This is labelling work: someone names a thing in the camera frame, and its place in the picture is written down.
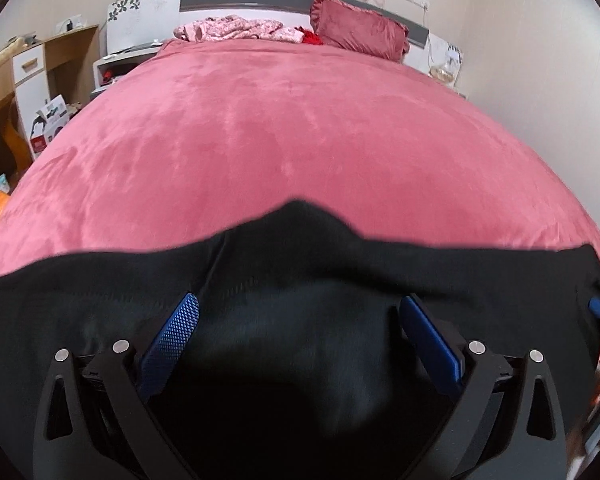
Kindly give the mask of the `black pants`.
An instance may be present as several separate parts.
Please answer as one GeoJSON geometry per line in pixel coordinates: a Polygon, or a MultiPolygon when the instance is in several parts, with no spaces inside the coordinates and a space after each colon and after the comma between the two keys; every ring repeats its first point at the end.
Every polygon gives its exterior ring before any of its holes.
{"type": "Polygon", "coordinates": [[[0,276],[0,479],[37,479],[55,353],[140,336],[190,292],[196,330],[146,411],[185,479],[414,479],[448,416],[402,330],[417,296],[503,356],[542,353],[568,440],[600,475],[600,329],[590,246],[439,249],[368,240],[292,202],[164,252],[84,252],[0,276]]]}

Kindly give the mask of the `pink floral clothing pile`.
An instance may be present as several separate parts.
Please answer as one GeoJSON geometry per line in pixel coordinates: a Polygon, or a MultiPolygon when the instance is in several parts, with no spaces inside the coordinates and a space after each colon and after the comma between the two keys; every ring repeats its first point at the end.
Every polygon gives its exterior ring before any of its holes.
{"type": "Polygon", "coordinates": [[[173,31],[178,40],[202,44],[228,40],[257,39],[301,44],[304,32],[280,21],[242,18],[238,15],[208,16],[178,26],[173,31]]]}

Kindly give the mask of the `right white nightstand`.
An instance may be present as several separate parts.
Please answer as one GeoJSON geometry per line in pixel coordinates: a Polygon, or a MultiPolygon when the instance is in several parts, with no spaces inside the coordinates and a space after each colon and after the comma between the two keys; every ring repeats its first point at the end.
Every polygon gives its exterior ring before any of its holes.
{"type": "Polygon", "coordinates": [[[435,34],[429,34],[423,47],[410,45],[403,64],[456,90],[463,63],[463,52],[435,34]]]}

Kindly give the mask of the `pink velvet bed cover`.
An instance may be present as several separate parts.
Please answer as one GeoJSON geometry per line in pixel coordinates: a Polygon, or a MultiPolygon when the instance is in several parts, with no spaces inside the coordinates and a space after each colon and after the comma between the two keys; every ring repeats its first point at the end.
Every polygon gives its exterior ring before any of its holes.
{"type": "Polygon", "coordinates": [[[0,217],[0,275],[201,240],[293,198],[429,246],[565,249],[600,229],[541,157],[411,67],[172,40],[72,118],[0,217]]]}

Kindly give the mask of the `white appliance cardboard box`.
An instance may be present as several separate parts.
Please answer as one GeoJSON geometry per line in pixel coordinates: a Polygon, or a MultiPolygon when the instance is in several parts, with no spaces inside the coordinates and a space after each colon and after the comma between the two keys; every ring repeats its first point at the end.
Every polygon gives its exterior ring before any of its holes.
{"type": "Polygon", "coordinates": [[[35,112],[28,133],[34,159],[46,150],[59,131],[68,124],[69,119],[70,114],[63,96],[56,96],[35,112]]]}

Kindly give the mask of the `wooden desk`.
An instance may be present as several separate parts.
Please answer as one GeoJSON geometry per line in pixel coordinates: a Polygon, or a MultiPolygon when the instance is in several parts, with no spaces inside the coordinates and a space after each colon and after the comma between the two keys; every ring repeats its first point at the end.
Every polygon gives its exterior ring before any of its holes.
{"type": "Polygon", "coordinates": [[[12,64],[4,62],[0,65],[0,175],[4,174],[9,184],[17,184],[32,164],[18,122],[12,64]]]}

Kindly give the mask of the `grey white nightstand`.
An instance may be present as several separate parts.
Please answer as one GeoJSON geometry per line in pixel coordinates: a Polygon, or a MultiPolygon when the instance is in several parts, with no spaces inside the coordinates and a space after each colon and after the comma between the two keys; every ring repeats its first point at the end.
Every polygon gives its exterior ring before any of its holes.
{"type": "Polygon", "coordinates": [[[162,47],[162,41],[153,41],[149,44],[140,44],[119,52],[107,54],[93,63],[93,77],[95,88],[91,92],[90,100],[94,101],[102,92],[106,91],[115,82],[120,80],[137,66],[153,58],[162,47]]]}

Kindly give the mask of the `white wooden drawer cabinet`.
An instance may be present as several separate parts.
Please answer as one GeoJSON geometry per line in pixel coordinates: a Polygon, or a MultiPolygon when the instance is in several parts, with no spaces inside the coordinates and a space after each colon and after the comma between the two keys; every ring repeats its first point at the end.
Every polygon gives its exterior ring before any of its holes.
{"type": "Polygon", "coordinates": [[[53,36],[12,58],[18,131],[24,138],[38,109],[56,96],[67,104],[88,103],[95,89],[93,64],[99,58],[97,26],[53,36]]]}

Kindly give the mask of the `dark red ruffled pillow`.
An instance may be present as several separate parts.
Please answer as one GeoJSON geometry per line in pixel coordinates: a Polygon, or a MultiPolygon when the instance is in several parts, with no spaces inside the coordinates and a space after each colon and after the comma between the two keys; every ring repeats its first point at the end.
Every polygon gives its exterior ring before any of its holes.
{"type": "Polygon", "coordinates": [[[323,44],[401,63],[410,50],[408,28],[342,0],[313,0],[310,23],[323,44]]]}

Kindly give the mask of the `small red cloth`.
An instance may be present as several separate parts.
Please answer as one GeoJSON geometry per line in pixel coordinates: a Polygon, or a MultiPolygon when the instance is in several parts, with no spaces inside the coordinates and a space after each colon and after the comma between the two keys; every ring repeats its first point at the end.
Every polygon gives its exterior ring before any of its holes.
{"type": "Polygon", "coordinates": [[[323,40],[321,40],[320,36],[315,32],[312,32],[312,30],[307,30],[303,27],[298,27],[297,30],[302,35],[302,44],[314,44],[314,46],[323,44],[323,40]]]}

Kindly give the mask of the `grey and white headboard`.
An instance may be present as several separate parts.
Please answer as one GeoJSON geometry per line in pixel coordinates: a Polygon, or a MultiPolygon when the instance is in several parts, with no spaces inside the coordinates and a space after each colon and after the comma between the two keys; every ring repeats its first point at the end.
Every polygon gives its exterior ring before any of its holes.
{"type": "Polygon", "coordinates": [[[274,20],[311,29],[314,0],[121,0],[107,11],[107,52],[166,41],[180,25],[209,16],[235,14],[246,20],[274,20]]]}

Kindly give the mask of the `white wall socket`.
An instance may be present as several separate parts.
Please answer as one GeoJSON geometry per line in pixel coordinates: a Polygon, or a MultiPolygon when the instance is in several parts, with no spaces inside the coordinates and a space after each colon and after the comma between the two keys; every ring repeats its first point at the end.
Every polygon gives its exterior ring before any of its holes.
{"type": "Polygon", "coordinates": [[[419,6],[422,10],[427,11],[429,9],[429,1],[428,0],[407,0],[410,3],[413,3],[415,6],[419,6]]]}

